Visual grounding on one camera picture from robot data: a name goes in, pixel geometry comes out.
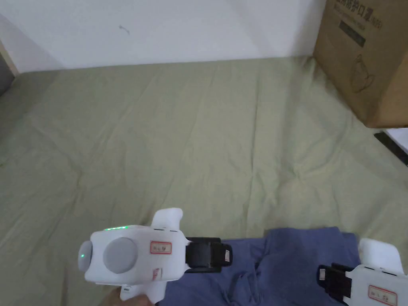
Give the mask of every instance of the bed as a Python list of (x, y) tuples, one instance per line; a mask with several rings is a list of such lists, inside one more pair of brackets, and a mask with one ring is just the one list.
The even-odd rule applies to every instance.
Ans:
[(97, 305), (82, 241), (167, 207), (188, 236), (338, 226), (407, 271), (407, 199), (408, 168), (312, 58), (24, 73), (0, 97), (2, 305)]

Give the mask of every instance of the hand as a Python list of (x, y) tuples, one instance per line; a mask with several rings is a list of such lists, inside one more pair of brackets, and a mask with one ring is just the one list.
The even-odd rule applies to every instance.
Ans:
[(109, 295), (104, 298), (100, 306), (154, 306), (149, 298), (145, 295), (139, 295), (126, 301), (122, 301), (119, 297), (120, 287), (112, 290)]

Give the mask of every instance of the gray circular pad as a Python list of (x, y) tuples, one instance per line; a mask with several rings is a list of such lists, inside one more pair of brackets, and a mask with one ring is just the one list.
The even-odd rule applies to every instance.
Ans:
[(111, 241), (103, 253), (103, 262), (113, 273), (124, 273), (132, 269), (137, 259), (137, 247), (128, 238)]
[(91, 264), (92, 259), (92, 242), (85, 241), (78, 252), (78, 268), (82, 272), (86, 272)]

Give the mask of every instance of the blue fabric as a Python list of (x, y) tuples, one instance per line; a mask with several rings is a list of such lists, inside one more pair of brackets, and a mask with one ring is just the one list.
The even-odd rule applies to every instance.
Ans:
[(356, 236), (336, 227), (282, 228), (265, 238), (226, 243), (233, 248), (231, 267), (169, 282), (160, 306), (340, 305), (317, 285), (317, 268), (360, 264)]

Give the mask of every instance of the green indicator light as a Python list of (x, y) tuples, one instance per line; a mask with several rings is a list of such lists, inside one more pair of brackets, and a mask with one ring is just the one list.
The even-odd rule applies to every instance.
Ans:
[(111, 228), (106, 228), (105, 230), (106, 231), (110, 231), (110, 230), (113, 230), (113, 229), (125, 229), (125, 228), (128, 228), (129, 226), (119, 226), (119, 227), (111, 227)]

